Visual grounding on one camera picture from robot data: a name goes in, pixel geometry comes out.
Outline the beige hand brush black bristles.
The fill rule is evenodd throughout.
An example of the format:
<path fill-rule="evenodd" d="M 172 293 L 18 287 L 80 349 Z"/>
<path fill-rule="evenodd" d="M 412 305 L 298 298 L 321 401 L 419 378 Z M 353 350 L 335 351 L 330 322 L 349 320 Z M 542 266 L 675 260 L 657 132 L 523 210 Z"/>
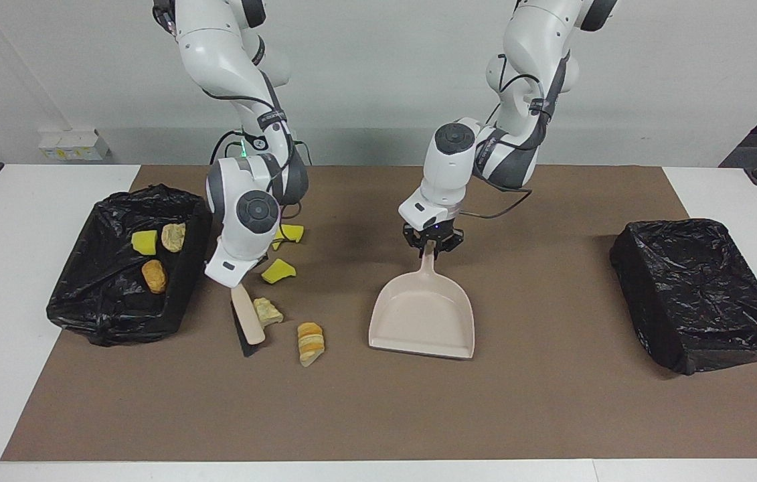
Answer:
<path fill-rule="evenodd" d="M 266 336 L 246 287 L 239 284 L 231 288 L 230 296 L 238 342 L 244 357 L 250 357 L 265 342 Z"/>

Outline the pale flaky pastry piece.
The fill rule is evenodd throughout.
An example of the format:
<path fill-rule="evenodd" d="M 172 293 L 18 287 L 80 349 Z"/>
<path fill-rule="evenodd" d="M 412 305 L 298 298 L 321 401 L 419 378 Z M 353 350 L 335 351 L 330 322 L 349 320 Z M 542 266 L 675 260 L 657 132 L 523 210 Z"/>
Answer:
<path fill-rule="evenodd" d="M 283 323 L 284 315 L 274 306 L 271 300 L 256 298 L 252 300 L 252 304 L 261 327 Z"/>

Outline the wedge yellow sponge piece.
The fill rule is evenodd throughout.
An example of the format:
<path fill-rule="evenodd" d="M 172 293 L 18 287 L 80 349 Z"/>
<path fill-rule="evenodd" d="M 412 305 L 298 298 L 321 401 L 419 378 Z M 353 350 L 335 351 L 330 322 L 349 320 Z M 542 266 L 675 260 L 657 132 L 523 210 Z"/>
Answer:
<path fill-rule="evenodd" d="M 285 278 L 293 278 L 297 276 L 297 270 L 295 266 L 288 263 L 281 258 L 275 259 L 265 271 L 260 275 L 261 279 L 269 284 L 274 285 Z"/>

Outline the brown bread roll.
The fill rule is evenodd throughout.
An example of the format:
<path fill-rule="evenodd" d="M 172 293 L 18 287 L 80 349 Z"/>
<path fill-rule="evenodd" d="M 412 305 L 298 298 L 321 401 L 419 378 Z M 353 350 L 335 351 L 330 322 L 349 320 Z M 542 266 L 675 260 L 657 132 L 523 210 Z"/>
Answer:
<path fill-rule="evenodd" d="M 141 273 L 149 292 L 162 294 L 167 290 L 167 272 L 160 260 L 148 260 L 142 265 Z"/>

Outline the bin lined with black bag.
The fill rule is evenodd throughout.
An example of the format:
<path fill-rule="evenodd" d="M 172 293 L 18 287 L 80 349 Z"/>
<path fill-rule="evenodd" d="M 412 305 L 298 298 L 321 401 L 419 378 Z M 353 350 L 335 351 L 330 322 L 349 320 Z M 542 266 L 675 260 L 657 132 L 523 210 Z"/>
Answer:
<path fill-rule="evenodd" d="M 183 249 L 161 244 L 161 229 L 186 223 Z M 198 195 L 164 184 L 112 194 L 96 202 L 82 227 L 46 308 L 48 319 L 94 345 L 160 341 L 176 333 L 203 274 L 211 216 Z M 156 254 L 131 247 L 131 234 L 158 232 Z M 160 260 L 167 290 L 149 292 L 141 268 Z"/>
<path fill-rule="evenodd" d="M 723 223 L 628 223 L 610 264 L 656 364 L 690 376 L 757 362 L 757 278 Z"/>

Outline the notched yellow sponge piece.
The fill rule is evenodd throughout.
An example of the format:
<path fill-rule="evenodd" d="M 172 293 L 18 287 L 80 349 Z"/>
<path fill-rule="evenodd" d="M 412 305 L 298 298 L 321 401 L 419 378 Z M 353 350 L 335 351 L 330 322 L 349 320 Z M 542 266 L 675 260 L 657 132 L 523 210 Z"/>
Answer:
<path fill-rule="evenodd" d="M 277 251 L 284 243 L 299 243 L 304 237 L 305 227 L 302 225 L 280 224 L 271 243 L 273 250 Z"/>

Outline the brown table mat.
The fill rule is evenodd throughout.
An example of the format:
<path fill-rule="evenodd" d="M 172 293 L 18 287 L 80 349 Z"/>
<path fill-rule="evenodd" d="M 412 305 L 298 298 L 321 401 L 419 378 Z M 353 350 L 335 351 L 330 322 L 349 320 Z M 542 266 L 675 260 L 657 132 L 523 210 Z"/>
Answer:
<path fill-rule="evenodd" d="M 472 300 L 467 361 L 369 348 L 376 296 L 418 266 L 398 204 L 414 167 L 312 167 L 280 255 L 297 276 L 248 292 L 286 317 L 252 357 L 206 278 L 179 332 L 133 347 L 60 333 L 5 461 L 757 458 L 757 363 L 678 376 L 633 332 L 610 247 L 687 214 L 662 169 L 538 167 L 506 216 L 459 219 L 438 271 Z M 325 351 L 299 361 L 297 327 Z"/>

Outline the white wall socket box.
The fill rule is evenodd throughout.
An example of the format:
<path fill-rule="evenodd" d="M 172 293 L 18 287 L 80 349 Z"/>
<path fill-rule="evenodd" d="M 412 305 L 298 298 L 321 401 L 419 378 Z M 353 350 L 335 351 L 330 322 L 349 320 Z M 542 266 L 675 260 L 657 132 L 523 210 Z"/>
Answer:
<path fill-rule="evenodd" d="M 97 129 L 40 131 L 38 147 L 50 161 L 105 161 L 111 153 Z"/>

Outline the pale beige crust piece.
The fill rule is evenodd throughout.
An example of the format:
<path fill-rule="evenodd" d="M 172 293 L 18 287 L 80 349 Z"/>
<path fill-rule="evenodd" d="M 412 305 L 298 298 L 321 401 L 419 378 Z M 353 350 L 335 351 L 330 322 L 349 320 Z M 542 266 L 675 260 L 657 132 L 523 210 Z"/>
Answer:
<path fill-rule="evenodd" d="M 172 253 L 182 251 L 186 232 L 186 223 L 164 225 L 161 229 L 161 244 L 164 249 Z"/>

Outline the beige plastic dustpan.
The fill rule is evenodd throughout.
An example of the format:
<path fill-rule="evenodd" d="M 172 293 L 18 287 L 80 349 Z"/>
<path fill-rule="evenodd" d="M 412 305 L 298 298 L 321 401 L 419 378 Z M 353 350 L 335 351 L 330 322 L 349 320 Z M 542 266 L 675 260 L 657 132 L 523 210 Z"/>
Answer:
<path fill-rule="evenodd" d="M 372 349 L 443 359 L 472 359 L 475 319 L 466 290 L 434 268 L 436 244 L 427 243 L 419 269 L 382 287 L 370 317 Z"/>

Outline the orange striped croissant piece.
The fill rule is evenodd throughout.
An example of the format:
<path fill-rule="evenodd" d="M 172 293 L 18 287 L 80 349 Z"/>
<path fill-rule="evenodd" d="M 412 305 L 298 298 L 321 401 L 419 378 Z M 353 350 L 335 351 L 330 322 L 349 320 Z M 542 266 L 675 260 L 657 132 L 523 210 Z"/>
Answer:
<path fill-rule="evenodd" d="M 301 323 L 297 327 L 299 361 L 303 367 L 309 367 L 325 351 L 325 339 L 322 326 L 317 323 Z"/>

